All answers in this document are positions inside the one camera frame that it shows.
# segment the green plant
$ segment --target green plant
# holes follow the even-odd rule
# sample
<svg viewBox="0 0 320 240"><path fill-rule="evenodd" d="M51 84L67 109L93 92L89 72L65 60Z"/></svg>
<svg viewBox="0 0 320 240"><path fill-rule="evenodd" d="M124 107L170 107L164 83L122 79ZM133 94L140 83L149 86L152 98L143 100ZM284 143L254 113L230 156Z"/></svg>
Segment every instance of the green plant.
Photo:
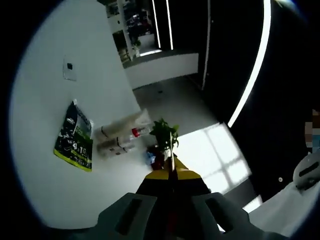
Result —
<svg viewBox="0 0 320 240"><path fill-rule="evenodd" d="M155 136L158 142L158 148L161 152L170 149L170 133L172 135L172 147L174 147L174 144L177 144L177 147L179 146L179 141L177 139L178 128L179 125L169 127L168 123L163 118L154 122L150 134Z"/></svg>

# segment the potted plant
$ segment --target potted plant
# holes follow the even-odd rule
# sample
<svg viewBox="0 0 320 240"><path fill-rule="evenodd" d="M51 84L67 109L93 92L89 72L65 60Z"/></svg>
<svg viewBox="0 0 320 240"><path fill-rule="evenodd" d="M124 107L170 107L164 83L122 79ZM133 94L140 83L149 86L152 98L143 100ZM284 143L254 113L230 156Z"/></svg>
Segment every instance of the potted plant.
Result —
<svg viewBox="0 0 320 240"><path fill-rule="evenodd" d="M148 152L155 156L154 163L151 164L153 170L162 169L165 165L166 151L170 149L171 145L170 133L172 135L172 147L174 147L175 144L177 147L179 146L179 141L177 139L178 128L179 125L170 127L163 118L154 122L154 126L150 134L155 136L157 145L148 148Z"/></svg>

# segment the light switch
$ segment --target light switch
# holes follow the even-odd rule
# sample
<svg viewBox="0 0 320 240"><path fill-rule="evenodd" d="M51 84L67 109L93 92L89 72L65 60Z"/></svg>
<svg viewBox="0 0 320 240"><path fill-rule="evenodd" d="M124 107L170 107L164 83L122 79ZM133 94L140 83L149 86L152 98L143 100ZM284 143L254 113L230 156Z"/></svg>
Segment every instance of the light switch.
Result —
<svg viewBox="0 0 320 240"><path fill-rule="evenodd" d="M76 81L76 70L74 63L66 56L63 59L63 78L71 81Z"/></svg>

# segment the gray floor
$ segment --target gray floor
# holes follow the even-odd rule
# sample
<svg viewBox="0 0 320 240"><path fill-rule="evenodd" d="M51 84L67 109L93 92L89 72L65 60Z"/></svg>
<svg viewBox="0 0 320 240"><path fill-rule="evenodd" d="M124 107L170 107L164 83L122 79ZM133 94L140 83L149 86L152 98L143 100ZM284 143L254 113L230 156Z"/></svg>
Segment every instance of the gray floor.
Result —
<svg viewBox="0 0 320 240"><path fill-rule="evenodd" d="M179 125L179 135L212 126L217 120L202 101L195 85L186 77L177 77L135 89L141 109L148 109L153 121L164 118Z"/></svg>

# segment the floor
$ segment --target floor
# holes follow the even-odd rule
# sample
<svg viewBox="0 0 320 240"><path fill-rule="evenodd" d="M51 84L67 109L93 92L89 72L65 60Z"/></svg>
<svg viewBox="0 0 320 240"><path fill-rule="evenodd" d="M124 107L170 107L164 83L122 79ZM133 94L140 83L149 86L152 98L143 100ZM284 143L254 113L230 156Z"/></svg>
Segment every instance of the floor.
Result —
<svg viewBox="0 0 320 240"><path fill-rule="evenodd" d="M173 151L184 165L201 175L212 192L226 193L248 178L250 169L237 143L188 78L164 80L133 92L152 120L164 118L171 126L179 125L179 147ZM257 197L244 209L251 212L261 204Z"/></svg>

